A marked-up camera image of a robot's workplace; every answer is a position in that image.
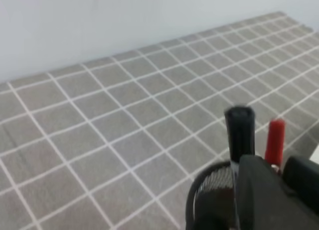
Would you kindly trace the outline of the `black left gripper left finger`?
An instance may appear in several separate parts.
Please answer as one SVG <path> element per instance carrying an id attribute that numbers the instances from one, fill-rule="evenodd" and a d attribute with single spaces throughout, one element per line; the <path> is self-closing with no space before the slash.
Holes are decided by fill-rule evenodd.
<path id="1" fill-rule="evenodd" d="M 251 172 L 253 230 L 317 230 L 319 210 L 311 210 L 265 160 L 255 156 Z"/>

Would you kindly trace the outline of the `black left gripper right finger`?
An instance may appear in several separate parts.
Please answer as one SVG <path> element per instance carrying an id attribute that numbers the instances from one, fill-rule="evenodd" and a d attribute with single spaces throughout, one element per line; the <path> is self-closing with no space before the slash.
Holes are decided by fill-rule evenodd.
<path id="1" fill-rule="evenodd" d="M 319 165 L 301 156 L 286 161 L 282 178 L 311 210 L 319 209 Z"/>

